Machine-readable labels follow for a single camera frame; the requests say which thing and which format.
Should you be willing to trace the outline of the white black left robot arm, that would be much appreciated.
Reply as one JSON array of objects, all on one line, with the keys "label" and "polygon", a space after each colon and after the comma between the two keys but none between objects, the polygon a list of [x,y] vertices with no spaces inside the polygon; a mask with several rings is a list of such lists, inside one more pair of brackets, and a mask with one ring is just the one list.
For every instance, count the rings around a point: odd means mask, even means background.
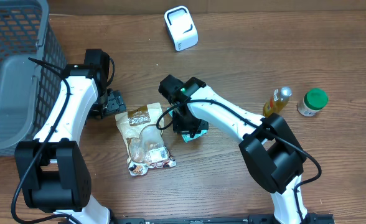
[{"label": "white black left robot arm", "polygon": [[20,182],[11,202],[23,195],[29,208],[47,214],[34,223],[62,218],[64,223],[117,223],[111,209],[92,195],[92,179],[79,148],[87,119],[103,119],[126,111],[119,91],[109,88],[115,75],[113,59],[102,49],[88,49],[82,64],[63,68],[32,62],[61,79],[60,92],[47,121],[31,141],[21,141],[14,153]]}]

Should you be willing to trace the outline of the green lid white jar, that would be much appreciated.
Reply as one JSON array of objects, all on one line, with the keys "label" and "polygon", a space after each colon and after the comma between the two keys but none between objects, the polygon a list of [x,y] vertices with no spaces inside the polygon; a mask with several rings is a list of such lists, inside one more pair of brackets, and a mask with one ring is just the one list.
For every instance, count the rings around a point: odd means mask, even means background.
[{"label": "green lid white jar", "polygon": [[315,116],[328,104],[328,101],[328,95],[324,90],[313,88],[304,95],[302,101],[298,102],[297,110],[303,116]]}]

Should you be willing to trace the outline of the clear yellow liquid bottle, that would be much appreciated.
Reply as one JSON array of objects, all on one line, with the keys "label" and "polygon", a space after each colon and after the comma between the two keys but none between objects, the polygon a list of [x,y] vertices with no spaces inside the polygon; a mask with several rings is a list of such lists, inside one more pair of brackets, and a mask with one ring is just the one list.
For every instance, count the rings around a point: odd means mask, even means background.
[{"label": "clear yellow liquid bottle", "polygon": [[263,106],[263,116],[269,117],[271,114],[278,114],[289,102],[292,90],[288,86],[275,89],[271,98]]}]

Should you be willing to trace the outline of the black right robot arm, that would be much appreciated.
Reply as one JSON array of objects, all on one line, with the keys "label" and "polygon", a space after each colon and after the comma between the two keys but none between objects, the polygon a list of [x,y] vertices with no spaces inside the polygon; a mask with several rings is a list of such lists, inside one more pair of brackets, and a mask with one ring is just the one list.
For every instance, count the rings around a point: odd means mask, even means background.
[{"label": "black right robot arm", "polygon": [[245,111],[196,77],[184,83],[168,75],[158,91],[171,106],[175,133],[194,138],[213,125],[238,143],[250,175],[271,194],[275,222],[308,223],[299,188],[306,156],[280,115]]}]

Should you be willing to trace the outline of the brown snack packet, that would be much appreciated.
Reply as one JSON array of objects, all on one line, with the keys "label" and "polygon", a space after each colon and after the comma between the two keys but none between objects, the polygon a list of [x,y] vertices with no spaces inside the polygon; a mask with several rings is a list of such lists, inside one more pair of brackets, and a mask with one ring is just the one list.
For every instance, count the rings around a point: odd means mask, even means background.
[{"label": "brown snack packet", "polygon": [[149,169],[175,167],[176,161],[164,144],[160,103],[143,105],[115,116],[116,126],[126,145],[130,175],[145,175]]}]

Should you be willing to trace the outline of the teal tissue pack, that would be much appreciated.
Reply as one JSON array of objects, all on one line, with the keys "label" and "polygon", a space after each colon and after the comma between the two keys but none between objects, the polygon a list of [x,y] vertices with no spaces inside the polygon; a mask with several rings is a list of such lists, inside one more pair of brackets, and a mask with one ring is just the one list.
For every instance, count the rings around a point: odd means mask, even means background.
[{"label": "teal tissue pack", "polygon": [[169,115],[172,117],[173,131],[177,134],[180,134],[185,143],[201,137],[202,135],[206,134],[209,129],[208,122],[200,119],[200,125],[197,132],[194,135],[191,135],[180,115],[178,115],[174,110],[171,110]]}]

